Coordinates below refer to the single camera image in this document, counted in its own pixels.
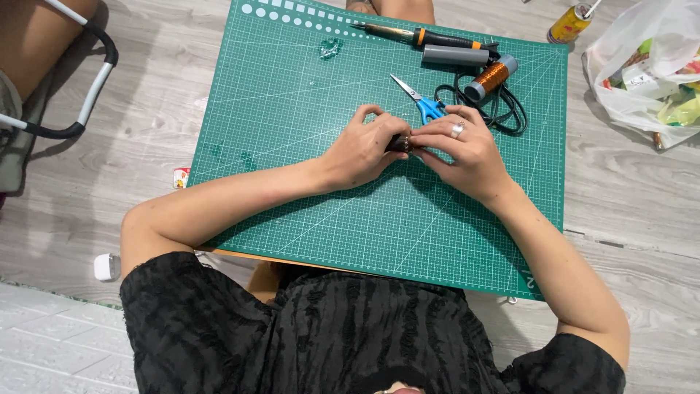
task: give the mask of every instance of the wooden floor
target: wooden floor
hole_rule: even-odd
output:
[[[96,281],[92,259],[117,252],[124,213],[170,192],[172,170],[189,166],[229,2],[105,1],[101,15],[119,65],[77,142],[36,142],[24,193],[0,211],[0,275],[118,303],[119,284]],[[700,139],[657,153],[648,137],[608,125],[582,75],[583,50],[634,2],[604,1],[569,57],[564,227],[629,315],[627,392],[700,393]],[[443,26],[544,41],[570,4],[435,0],[435,14]],[[80,53],[50,102],[48,125],[75,120],[102,63],[98,55],[80,63]],[[240,283],[253,266],[207,258]],[[544,303],[510,306],[478,293],[469,299],[501,367],[554,332]]]

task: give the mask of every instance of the black power cord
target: black power cord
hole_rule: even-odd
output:
[[[494,92],[496,95],[495,102],[491,107],[491,114],[487,114],[479,102],[470,99],[459,87],[459,81],[465,77],[471,76],[469,72],[458,72],[454,75],[454,83],[452,85],[443,84],[435,88],[435,101],[440,101],[440,92],[443,90],[449,90],[454,95],[454,101],[457,104],[466,105],[467,107],[476,108],[481,114],[487,127],[494,127],[496,130],[503,134],[517,137],[522,135],[527,129],[529,124],[527,119],[527,114],[525,113],[525,108],[523,108],[520,101],[515,97],[515,95],[506,87],[501,85],[498,90]],[[508,106],[509,111],[505,114],[498,115],[498,108],[501,100]],[[510,128],[504,124],[509,117],[513,117],[515,120],[515,127]]]

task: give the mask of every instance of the yellow can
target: yellow can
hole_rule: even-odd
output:
[[[579,3],[569,8],[549,29],[547,40],[551,43],[570,43],[576,39],[578,34],[591,24],[595,16],[596,12],[593,11],[588,18],[585,18],[590,10],[591,5],[586,3]]]

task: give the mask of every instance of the textured black fabric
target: textured black fabric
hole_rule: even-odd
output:
[[[191,253],[134,269],[120,290],[141,393],[621,393],[593,343],[560,334],[500,373],[458,292],[326,271],[266,306]]]

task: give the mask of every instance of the scissor blade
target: scissor blade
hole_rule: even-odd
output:
[[[423,96],[419,95],[418,93],[416,93],[415,90],[411,89],[410,86],[406,85],[405,83],[403,83],[403,81],[401,81],[400,79],[396,78],[396,76],[395,76],[394,74],[389,74],[389,75],[391,75],[391,78],[393,78],[394,81],[396,81],[396,83],[398,83],[398,85],[399,85],[403,90],[406,90],[406,93],[408,93],[408,95],[411,96],[411,98],[412,98],[413,100],[421,101],[421,100],[423,99]]]

